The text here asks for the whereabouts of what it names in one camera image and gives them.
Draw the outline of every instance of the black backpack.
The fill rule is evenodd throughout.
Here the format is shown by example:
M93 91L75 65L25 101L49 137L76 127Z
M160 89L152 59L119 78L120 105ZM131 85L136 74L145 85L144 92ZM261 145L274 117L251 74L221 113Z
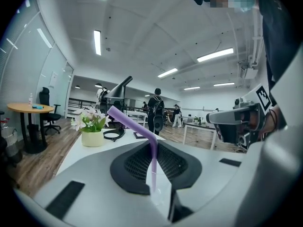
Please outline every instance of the black backpack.
M163 102L163 99L162 98L158 99L156 96L154 97L154 99L157 102L155 103L155 105L152 108L152 113L154 115L161 115L161 116L163 116L164 115L164 102Z

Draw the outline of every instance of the purple straw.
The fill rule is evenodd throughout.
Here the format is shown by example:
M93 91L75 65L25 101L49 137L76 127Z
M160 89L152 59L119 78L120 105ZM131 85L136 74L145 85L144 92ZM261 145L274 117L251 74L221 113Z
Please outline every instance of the purple straw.
M152 187L155 190L156 187L155 173L157 173L157 149L158 149L158 141L156 136L152 132L150 132L149 130L147 130L146 128L144 128L134 120L132 120L130 117L127 117L116 107L111 106L107 113L113 118L115 118L116 120L118 120L120 123L124 124L126 127L132 129L133 131L149 139L151 145L151 157L152 157L151 171L154 172L154 174L152 174L151 176L151 181L152 181Z

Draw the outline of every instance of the white table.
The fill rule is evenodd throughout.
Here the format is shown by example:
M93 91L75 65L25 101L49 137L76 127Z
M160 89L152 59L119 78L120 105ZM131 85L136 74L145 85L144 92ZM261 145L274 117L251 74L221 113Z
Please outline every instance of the white table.
M106 129L103 130L104 132L112 130L112 129ZM123 145L128 145L131 143L139 142L139 141L146 141L147 139L136 139L134 136L134 131L133 130L126 130L125 135L116 140L116 142L113 142L112 140L107 140L104 139L104 145L100 147L86 147L82 145L81 141L82 135L79 136L79 138L76 140L74 145L71 147L70 151L66 155L65 159L63 160L57 174L61 173L64 171L66 168L70 167L74 163L76 163L78 160L87 157L89 155L114 149ZM158 140L164 140L164 138L156 135L156 138Z
M210 131L214 133L213 136L213 141L212 141L212 145L210 147L210 150L214 149L214 142L216 141L216 137L217 137L217 131L214 128L213 124L206 124L209 127L206 127L205 124L199 125L198 123L185 123L185 130L184 130L184 137L183 137L183 145L185 145L185 139L186 139L186 132L187 132L187 128L194 128L194 129L198 129L198 130L204 130L204 131Z
M127 116L130 116L130 115L135 115L135 116L137 116L137 123L139 123L138 122L138 119L139 119L139 116L144 116L144 120L143 120L143 127L145 127L145 120L146 120L146 118L147 118L147 113L145 113L145 112L138 112L138 111L125 111L124 110L124 113L127 115Z

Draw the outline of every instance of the desk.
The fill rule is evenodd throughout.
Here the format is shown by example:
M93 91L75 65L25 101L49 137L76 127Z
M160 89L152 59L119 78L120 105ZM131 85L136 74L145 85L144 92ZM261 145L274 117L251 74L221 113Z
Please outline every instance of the desk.
M138 122L138 119L139 119L139 116L143 116L144 117L144 120L143 120L143 127L145 127L145 120L147 118L147 113L144 113L144 112L138 112L138 111L125 111L124 110L124 113L127 114L127 116L130 116L130 115L136 115L137 116L137 123Z
M41 105L41 104L35 104L43 106L43 109L35 109L28 105L28 103L10 103L8 104L8 109L20 113L20 119L21 119L21 130L22 130L22 136L24 141L24 151L29 154L37 154L42 151L44 151L47 147L47 143L45 140L45 133L44 133L44 124L43 119L40 117L40 129L41 129L41 138L42 138L42 144L39 142L36 142L33 144L32 142L28 142L27 140L27 133L25 130L25 123L24 123L24 113L28 114L28 125L32 125L32 113L33 114L44 114L49 113L53 111L53 107L47 106L47 105Z
M112 129L105 129L102 130L103 132L109 131ZM147 139L136 139L134 136L133 130L125 130L125 135L113 142L112 140L104 139L104 145L100 147L86 147L82 145L82 135L79 136L79 138L76 140L76 142L71 147L70 151L64 158L60 168L58 169L57 175L64 171L66 168L70 167L74 163L76 163L78 160L87 157L89 155L114 149L123 145L139 142L139 141L146 141ZM156 138L158 140L164 140L164 138L156 135Z
M194 129L198 129L198 130L213 132L214 136L213 136L212 146L210 147L210 150L213 150L214 149L214 142L216 141L216 137L217 137L217 131L214 128L213 124L206 124L206 125L205 124L199 125L198 123L185 123L183 145L185 145L187 128L190 127L190 128L194 128Z

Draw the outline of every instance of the potted plant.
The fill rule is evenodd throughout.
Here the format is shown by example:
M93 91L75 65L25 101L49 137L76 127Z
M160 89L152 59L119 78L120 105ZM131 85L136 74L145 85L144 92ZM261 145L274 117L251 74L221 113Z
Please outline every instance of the potted plant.
M74 126L76 131L82 132L83 146L102 146L104 142L102 129L104 125L108 127L109 116L105 116L99 109L96 110L92 107L79 109L75 111L75 114L78 114L78 116L71 120L71 125Z

